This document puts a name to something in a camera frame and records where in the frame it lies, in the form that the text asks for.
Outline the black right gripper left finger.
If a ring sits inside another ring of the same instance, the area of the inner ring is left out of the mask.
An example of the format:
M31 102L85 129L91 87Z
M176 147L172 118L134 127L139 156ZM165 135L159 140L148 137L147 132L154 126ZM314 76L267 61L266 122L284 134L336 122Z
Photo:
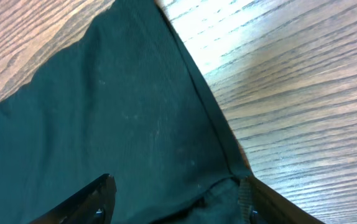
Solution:
M114 177L103 174L31 223L110 224L115 196Z

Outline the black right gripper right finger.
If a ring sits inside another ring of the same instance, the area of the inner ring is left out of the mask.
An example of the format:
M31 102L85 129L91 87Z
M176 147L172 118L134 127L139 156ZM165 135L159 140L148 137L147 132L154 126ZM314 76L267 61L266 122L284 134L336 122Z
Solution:
M238 193L245 223L323 224L253 176L241 180Z

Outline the black polo shirt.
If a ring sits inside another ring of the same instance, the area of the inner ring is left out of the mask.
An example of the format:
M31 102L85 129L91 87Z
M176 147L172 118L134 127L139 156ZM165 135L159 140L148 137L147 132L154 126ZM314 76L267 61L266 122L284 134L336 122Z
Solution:
M0 102L0 223L102 174L113 223L242 223L249 174L212 92L153 1L116 1Z

